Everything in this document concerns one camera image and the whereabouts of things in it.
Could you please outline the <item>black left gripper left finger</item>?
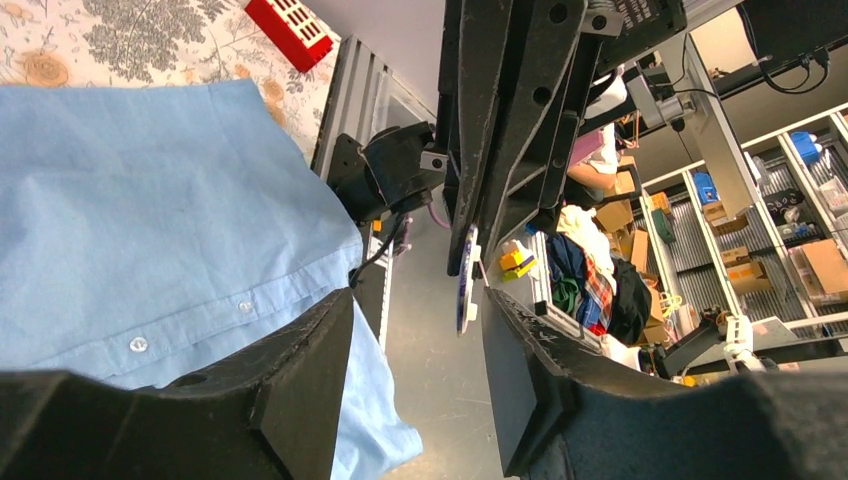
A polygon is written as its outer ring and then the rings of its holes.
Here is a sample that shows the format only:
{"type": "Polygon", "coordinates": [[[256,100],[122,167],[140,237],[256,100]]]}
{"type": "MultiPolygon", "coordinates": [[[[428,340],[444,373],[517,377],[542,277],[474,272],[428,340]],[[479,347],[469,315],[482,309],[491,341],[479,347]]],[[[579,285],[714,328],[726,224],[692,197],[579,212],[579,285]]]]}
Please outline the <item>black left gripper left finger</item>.
{"type": "Polygon", "coordinates": [[[168,386],[66,371],[1,376],[5,479],[327,479],[352,340],[338,289],[267,337],[168,386]]]}

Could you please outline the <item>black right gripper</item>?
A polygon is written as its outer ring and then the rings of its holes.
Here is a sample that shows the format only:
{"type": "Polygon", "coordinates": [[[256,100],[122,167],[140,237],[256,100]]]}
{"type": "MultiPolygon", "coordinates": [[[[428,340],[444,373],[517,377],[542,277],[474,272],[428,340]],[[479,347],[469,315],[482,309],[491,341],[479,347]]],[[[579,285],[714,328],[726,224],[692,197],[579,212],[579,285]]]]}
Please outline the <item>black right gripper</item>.
{"type": "Polygon", "coordinates": [[[559,204],[594,74],[686,29],[681,1],[447,1],[440,141],[449,154],[447,274],[466,235],[484,261],[540,211],[559,204]],[[501,80],[510,79],[503,112],[501,80]]]}

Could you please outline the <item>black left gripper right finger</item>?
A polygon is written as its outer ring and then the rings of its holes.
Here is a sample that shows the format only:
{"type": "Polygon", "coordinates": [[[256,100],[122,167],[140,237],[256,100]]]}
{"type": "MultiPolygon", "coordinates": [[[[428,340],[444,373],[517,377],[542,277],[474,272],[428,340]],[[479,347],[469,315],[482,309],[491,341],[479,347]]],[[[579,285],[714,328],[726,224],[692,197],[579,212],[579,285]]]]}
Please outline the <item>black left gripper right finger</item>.
{"type": "Polygon", "coordinates": [[[843,479],[847,377],[687,388],[630,369],[488,289],[482,338],[501,468],[522,479],[843,479]]]}

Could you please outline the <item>blue brooch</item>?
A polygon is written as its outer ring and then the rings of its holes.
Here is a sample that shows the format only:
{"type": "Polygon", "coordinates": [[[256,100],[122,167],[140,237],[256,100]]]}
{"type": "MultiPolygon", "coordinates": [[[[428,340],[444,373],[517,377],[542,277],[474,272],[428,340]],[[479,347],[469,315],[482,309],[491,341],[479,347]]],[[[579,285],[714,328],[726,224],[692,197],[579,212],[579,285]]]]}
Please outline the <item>blue brooch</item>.
{"type": "Polygon", "coordinates": [[[456,307],[456,333],[458,337],[466,334],[469,324],[478,319],[479,305],[474,300],[475,272],[482,270],[481,280],[485,280],[483,249],[478,241],[479,229],[472,224],[465,237],[460,258],[458,275],[458,294],[456,307]]]}

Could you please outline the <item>light blue button shirt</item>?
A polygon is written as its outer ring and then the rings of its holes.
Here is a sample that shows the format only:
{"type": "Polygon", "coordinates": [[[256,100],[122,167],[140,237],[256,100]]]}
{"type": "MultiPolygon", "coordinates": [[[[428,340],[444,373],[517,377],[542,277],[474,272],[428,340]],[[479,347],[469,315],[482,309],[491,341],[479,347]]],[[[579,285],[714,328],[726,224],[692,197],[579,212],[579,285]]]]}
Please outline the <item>light blue button shirt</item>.
{"type": "MultiPolygon", "coordinates": [[[[1,90],[1,376],[164,388],[351,291],[362,254],[249,80],[1,90]]],[[[422,449],[354,300],[327,479],[422,449]]]]}

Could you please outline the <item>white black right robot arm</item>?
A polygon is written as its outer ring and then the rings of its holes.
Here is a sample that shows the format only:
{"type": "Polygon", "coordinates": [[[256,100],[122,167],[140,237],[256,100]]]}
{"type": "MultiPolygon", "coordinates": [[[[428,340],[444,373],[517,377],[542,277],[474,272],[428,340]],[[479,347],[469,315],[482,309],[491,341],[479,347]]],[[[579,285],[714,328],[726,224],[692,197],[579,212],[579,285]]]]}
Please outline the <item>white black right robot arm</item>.
{"type": "Polygon", "coordinates": [[[423,207],[441,187],[456,276],[468,234],[489,261],[560,202],[589,103],[619,65],[686,26],[680,1],[450,1],[435,122],[363,145],[341,135],[347,171],[330,186],[359,224],[423,207]]]}

